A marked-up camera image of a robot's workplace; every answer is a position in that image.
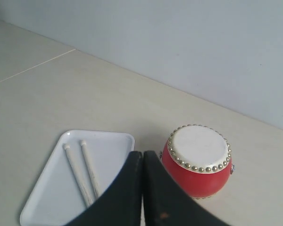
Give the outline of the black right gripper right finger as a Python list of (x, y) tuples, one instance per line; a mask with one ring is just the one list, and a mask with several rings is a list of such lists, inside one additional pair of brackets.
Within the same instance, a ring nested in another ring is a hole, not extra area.
[(143, 208), (147, 226), (226, 226), (190, 198), (154, 151), (143, 153)]

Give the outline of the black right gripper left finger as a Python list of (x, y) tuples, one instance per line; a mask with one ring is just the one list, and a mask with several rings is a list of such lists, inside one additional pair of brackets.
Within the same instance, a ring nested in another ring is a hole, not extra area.
[(142, 153), (132, 151), (108, 189), (68, 226), (139, 226)]

